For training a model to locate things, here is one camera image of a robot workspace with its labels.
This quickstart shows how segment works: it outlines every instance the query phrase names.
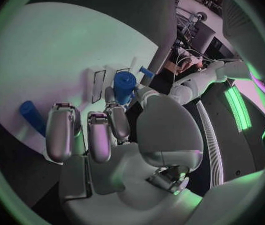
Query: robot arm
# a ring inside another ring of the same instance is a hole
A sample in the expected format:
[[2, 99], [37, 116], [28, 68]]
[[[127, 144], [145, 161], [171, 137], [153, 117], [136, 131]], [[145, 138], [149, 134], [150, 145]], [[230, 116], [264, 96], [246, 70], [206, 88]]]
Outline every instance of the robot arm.
[[215, 61], [202, 72], [192, 73], [173, 84], [169, 96], [184, 105], [201, 96], [212, 83], [223, 83], [227, 79], [250, 80], [250, 72], [243, 61], [224, 63]]

